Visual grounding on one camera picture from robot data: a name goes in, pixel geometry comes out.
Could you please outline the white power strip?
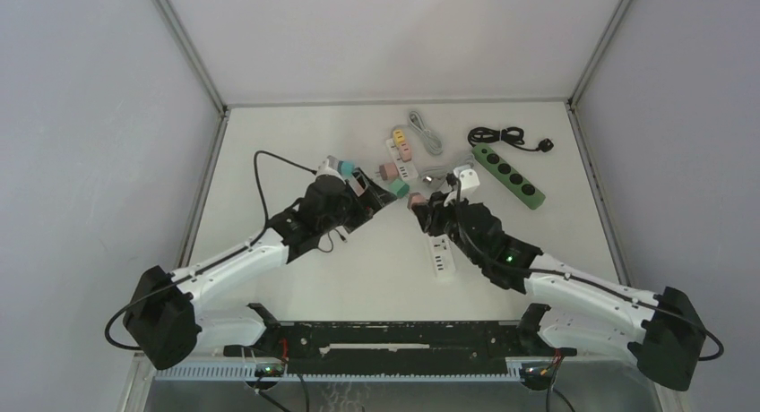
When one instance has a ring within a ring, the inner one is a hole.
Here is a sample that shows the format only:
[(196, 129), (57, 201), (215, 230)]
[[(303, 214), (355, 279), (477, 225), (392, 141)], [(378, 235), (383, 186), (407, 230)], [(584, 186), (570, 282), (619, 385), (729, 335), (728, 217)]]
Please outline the white power strip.
[(451, 281), (454, 278), (456, 266), (449, 238), (446, 235), (428, 236), (427, 249), (435, 278), (439, 282)]
[(397, 176), (405, 182), (413, 182), (419, 179), (419, 172), (412, 162), (412, 159), (405, 159), (410, 154), (410, 146), (406, 143), (400, 150), (392, 138), (386, 139), (384, 145), (391, 157), (392, 163), (398, 172)]

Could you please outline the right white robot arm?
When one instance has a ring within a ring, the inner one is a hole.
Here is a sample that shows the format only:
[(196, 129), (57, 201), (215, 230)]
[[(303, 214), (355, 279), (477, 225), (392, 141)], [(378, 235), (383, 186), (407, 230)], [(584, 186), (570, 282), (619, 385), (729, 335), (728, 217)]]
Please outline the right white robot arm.
[(526, 353), (613, 356), (661, 386), (690, 388), (708, 331), (683, 291), (654, 293), (576, 270), (509, 236), (482, 203), (435, 193), (409, 208), (425, 234), (448, 237), (492, 284), (530, 298), (517, 332)]

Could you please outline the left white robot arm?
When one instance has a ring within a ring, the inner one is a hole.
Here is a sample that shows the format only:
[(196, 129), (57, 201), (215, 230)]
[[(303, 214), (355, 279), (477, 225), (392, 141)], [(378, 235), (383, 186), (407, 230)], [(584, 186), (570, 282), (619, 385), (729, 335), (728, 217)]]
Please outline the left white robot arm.
[(158, 370), (196, 349), (245, 345), (260, 356), (279, 346), (279, 330), (249, 309), (213, 311), (215, 298), (317, 248), (337, 227), (350, 233), (396, 201), (359, 168), (350, 178), (319, 174), (304, 196), (269, 218), (262, 233), (205, 262), (171, 272), (159, 266), (139, 278), (123, 325)]

